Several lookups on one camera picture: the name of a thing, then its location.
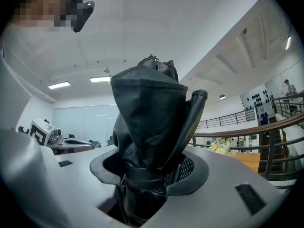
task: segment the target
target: mesh grille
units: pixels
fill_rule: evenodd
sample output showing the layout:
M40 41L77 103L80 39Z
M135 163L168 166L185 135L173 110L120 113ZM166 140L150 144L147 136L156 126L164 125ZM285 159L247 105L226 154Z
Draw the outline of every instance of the mesh grille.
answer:
M163 177L162 191L166 191L167 187L171 184L172 173L169 173Z
M193 169L194 169L194 164L193 164L192 160L185 157L182 160L182 163L180 165L180 173L179 173L179 177L177 178L177 182L179 182L179 181L185 179L186 177L190 176L191 173L193 172Z

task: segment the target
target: metal railing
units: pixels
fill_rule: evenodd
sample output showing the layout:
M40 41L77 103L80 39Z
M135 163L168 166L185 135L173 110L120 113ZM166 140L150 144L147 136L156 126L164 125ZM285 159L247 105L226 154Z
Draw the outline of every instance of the metal railing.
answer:
M231 124L239 124L256 119L254 109L248 109L234 114L200 121L198 128L222 127Z
M297 138L292 141L280 142L275 143L275 134L277 130L284 129L286 127L304 122L304 113L300 113L298 115L291 116L279 122L270 123L267 125L262 125L259 127L247 128L244 130L236 130L236 131L229 131L229 132L218 132L218 133L195 133L192 138L192 143L189 143L193 146L201 146L201 147L209 147L210 145L203 145L197 144L196 138L201 137L208 137L208 138L229 138L229 137L240 137L240 136L247 136L247 135L255 135L255 134L262 134L262 133L269 133L269 145L261 145L261 146L248 146L248 147L230 147L231 150L237 151L247 151L247 150L265 150L269 149L268 159L267 160L260 160L260 163L266 163L266 170L265 173L260 173L260 175L264 176L266 179L269 178L280 178L280 177L287 177L287 176L296 176L301 170L294 171L292 173L271 173L271 169L274 163L283 163L283 162L291 162L295 160L299 160L304 158L304 154L300 154L297 156L292 156L289 158L279 158L275 159L275 149L276 148L283 148L287 147L288 145L299 143L304 141L304 136Z
M291 117L304 112L304 93L276 98L272 102L274 112L283 117Z

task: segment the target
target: wooden handrail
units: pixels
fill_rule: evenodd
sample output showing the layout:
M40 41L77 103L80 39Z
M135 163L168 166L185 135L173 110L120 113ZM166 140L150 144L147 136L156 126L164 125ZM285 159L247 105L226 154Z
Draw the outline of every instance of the wooden handrail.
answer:
M299 98L299 97L304 97L304 93L298 93L296 95L289 95L289 96L286 96L286 97L280 97L280 98L276 98L276 99L273 99L273 100L274 101L275 100L286 100L286 99Z
M278 122L262 125L259 127L246 128L242 130L227 131L227 132L217 132L217 133L195 133L193 137L209 137L209 138L218 138L218 137L238 137L238 136L247 136L258 133L266 133L272 130L282 129L290 127L292 125L298 124L304 121L304 113L294 115L292 117L283 119Z

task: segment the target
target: desk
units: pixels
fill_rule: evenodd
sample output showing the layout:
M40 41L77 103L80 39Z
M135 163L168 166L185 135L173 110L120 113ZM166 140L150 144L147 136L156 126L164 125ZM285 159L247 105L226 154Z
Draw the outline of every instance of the desk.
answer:
M260 153L236 153L236 158L255 172L257 172L260 165L260 157Z

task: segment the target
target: white wall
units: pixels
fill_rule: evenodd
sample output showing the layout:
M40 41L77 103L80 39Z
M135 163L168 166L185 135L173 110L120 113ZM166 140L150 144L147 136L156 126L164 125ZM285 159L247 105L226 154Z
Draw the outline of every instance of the white wall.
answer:
M250 107L254 108L254 102L256 102L256 104L263 103L263 105L257 107L259 115L261 115L261 110L263 108L264 108L265 112L267 112L268 115L272 114L273 110L272 110L271 102L269 101L266 103L266 100L269 99L270 94L269 94L269 92L264 94L263 92L265 92L265 90L266 90L266 86L264 84L262 84L262 85L259 85L258 87L255 87L252 90L249 90L249 91L241 94L240 96L243 101L244 109L247 109L247 108L249 109ZM261 98L261 101L257 102L256 98L252 99L252 96L257 95L257 94L260 94L260 96L258 96L258 98Z
M113 94L71 98L53 104L53 125L64 137L73 134L84 141L99 141L102 146L113 134L118 108Z
M95 105L115 105L113 94L92 96L86 98L71 98L58 101L53 104L53 108L70 108L70 107L83 107Z
M208 120L243 111L239 95L219 100L216 104L204 108L201 120Z
M287 86L284 83L286 79L289 80L291 85L294 85L297 92L304 90L304 64L300 60L294 65L287 65L286 70L275 76L266 83L268 91L271 92L274 98L284 97L288 92Z
M32 96L27 106L18 121L17 128L19 126L24 127L24 131L30 128L32 120L41 118L42 120L47 119L52 124L53 116L53 105L41 100L35 96Z

